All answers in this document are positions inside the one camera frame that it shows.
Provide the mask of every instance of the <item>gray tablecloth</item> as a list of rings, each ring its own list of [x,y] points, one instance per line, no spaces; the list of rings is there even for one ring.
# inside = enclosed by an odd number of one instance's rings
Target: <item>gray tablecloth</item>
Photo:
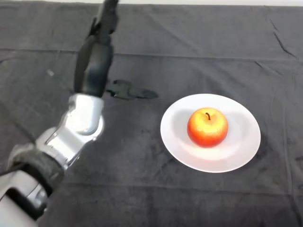
[[[0,3],[0,163],[58,124],[97,5]],[[42,227],[301,227],[303,8],[120,5],[111,79],[156,100],[104,95],[106,130],[69,169]],[[232,98],[261,129],[244,167],[175,160],[160,121],[197,93]]]

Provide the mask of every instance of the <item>apple stem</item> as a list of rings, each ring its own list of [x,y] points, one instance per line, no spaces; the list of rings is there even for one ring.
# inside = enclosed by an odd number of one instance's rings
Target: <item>apple stem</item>
[[[208,116],[208,120],[210,121],[210,115],[209,113],[205,113]]]

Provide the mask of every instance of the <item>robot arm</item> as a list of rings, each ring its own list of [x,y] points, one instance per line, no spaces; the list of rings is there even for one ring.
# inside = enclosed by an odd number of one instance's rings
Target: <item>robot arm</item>
[[[85,145],[104,129],[101,99],[105,91],[122,99],[156,98],[157,94],[133,87],[125,80],[110,83],[113,58],[110,35],[117,25],[118,0],[105,0],[81,47],[76,62],[69,109],[58,127],[45,131],[36,144],[17,145],[0,173],[0,227],[36,227],[47,210],[48,198],[76,161]]]

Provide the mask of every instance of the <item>red apple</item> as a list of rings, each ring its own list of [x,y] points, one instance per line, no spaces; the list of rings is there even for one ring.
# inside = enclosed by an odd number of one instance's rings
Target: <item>red apple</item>
[[[227,136],[228,121],[220,111],[202,108],[195,111],[187,124],[190,139],[201,147],[213,147]]]

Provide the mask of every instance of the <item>white plate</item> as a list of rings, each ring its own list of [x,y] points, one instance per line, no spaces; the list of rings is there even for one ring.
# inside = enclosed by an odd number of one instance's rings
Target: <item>white plate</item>
[[[190,116],[203,107],[221,111],[229,124],[227,137],[213,148],[201,148],[187,135]],[[176,101],[163,115],[160,130],[164,145],[177,160],[209,173],[228,172],[245,165],[255,156],[261,141],[259,125],[244,106],[212,94],[197,94]]]

